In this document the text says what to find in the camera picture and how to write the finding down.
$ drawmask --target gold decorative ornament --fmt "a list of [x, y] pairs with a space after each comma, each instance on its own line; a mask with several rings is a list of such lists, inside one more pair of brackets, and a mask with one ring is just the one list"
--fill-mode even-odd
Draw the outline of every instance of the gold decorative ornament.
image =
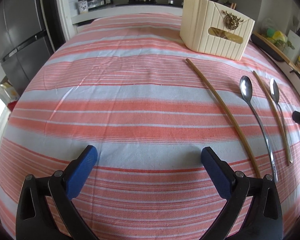
[[242, 23], [243, 20], [233, 15], [232, 13], [228, 13], [228, 11], [222, 11], [226, 16], [223, 19], [223, 23], [228, 30], [236, 30], [239, 27], [239, 23]]

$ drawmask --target long-handled spoon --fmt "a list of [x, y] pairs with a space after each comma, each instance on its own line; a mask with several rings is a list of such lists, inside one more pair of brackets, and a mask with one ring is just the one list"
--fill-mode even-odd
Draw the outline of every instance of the long-handled spoon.
[[257, 112], [255, 111], [255, 109], [253, 108], [253, 106], [251, 104], [252, 84], [251, 84], [250, 78], [248, 78], [247, 76], [242, 76], [242, 78], [240, 79], [240, 91], [241, 91], [241, 95], [243, 97], [243, 100], [251, 108], [253, 114], [255, 115], [255, 117], [256, 117], [259, 125], [260, 125], [261, 131], [262, 131], [263, 137], [265, 138], [266, 146], [267, 146], [267, 149], [268, 149], [268, 154], [269, 154], [269, 158], [270, 158], [273, 179], [274, 179], [274, 182], [277, 183], [278, 182], [278, 174], [277, 174], [277, 169], [276, 169], [276, 166], [275, 166], [273, 153], [272, 153], [271, 146], [270, 146], [270, 141], [269, 141], [268, 135], [266, 134], [266, 130], [263, 127], [263, 124], [262, 124]]
[[292, 154], [291, 154], [291, 150], [290, 150], [290, 145], [289, 145], [289, 139], [288, 139], [288, 134], [287, 134], [287, 129], [286, 129], [286, 124], [284, 122], [284, 117], [283, 117], [283, 112], [282, 109], [279, 105], [279, 99], [280, 99], [280, 92], [279, 92], [279, 88], [277, 85], [277, 82], [272, 78], [270, 79], [270, 92], [271, 92], [271, 97], [273, 99], [273, 101], [275, 102], [275, 104], [277, 105], [280, 115], [281, 115], [281, 120], [282, 120], [282, 126], [283, 126], [283, 130], [284, 130], [284, 135], [286, 136], [286, 140], [287, 140], [287, 144], [288, 144], [288, 155], [289, 155], [289, 162], [292, 163], [293, 159], [292, 159]]

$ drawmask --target spoon handle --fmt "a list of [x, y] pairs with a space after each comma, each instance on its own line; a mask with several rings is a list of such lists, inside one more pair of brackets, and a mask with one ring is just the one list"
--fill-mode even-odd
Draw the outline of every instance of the spoon handle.
[[267, 149], [268, 149], [268, 154], [269, 154], [269, 158], [270, 158], [270, 163], [271, 163], [271, 169], [272, 169], [272, 175], [273, 175], [273, 179], [274, 179], [274, 182], [277, 183], [278, 182], [278, 174], [277, 174], [277, 168], [275, 166], [275, 162], [274, 162], [274, 158], [273, 158], [273, 153], [272, 153], [272, 149], [271, 149], [271, 146], [270, 146], [270, 141], [269, 141], [269, 138], [268, 138], [268, 135], [266, 134], [266, 130], [259, 118], [259, 115], [257, 114], [256, 110], [253, 108], [252, 104], [251, 103], [248, 103], [248, 105], [250, 106], [253, 114], [255, 115], [259, 125], [260, 125], [260, 128], [261, 128], [261, 131], [262, 131], [262, 134], [263, 134], [263, 137], [265, 138], [265, 142], [266, 142], [266, 146], [267, 146]]
[[291, 149], [290, 149], [290, 144], [289, 144], [289, 138], [288, 138], [288, 134], [287, 134], [286, 123], [285, 123], [284, 117], [283, 117], [283, 112], [282, 112], [281, 106], [279, 104], [277, 104], [277, 106], [278, 106], [279, 111], [280, 111], [282, 126], [283, 126], [283, 130], [284, 130], [284, 135], [286, 137], [287, 144], [288, 144], [288, 149], [287, 150], [288, 150], [289, 162], [293, 163]]

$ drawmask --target spoon bowl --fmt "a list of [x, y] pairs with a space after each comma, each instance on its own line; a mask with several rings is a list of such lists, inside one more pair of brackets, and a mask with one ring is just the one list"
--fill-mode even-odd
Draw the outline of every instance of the spoon bowl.
[[273, 78], [270, 79], [270, 92], [271, 92], [272, 100], [276, 104], [278, 104], [279, 103], [279, 99], [280, 99], [280, 92], [279, 92], [279, 88], [278, 88], [277, 82]]
[[247, 76], [242, 76], [240, 79], [240, 91], [243, 100], [250, 104], [252, 98], [252, 83]]

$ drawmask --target metal screw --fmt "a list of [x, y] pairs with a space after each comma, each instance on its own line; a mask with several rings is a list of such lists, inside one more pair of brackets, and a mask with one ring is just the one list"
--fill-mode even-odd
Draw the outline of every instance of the metal screw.
[[54, 176], [55, 176], [55, 177], [61, 177], [62, 174], [63, 174], [63, 171], [56, 171], [56, 172], [54, 173]]
[[26, 180], [31, 180], [32, 179], [32, 174], [28, 174], [27, 176], [26, 176]]
[[236, 171], [236, 172], [235, 172], [235, 175], [236, 175], [237, 177], [239, 177], [239, 178], [243, 178], [244, 173], [243, 173], [242, 171]]
[[266, 179], [267, 179], [267, 180], [273, 180], [273, 177], [272, 177], [270, 174], [267, 174], [267, 175], [266, 175]]

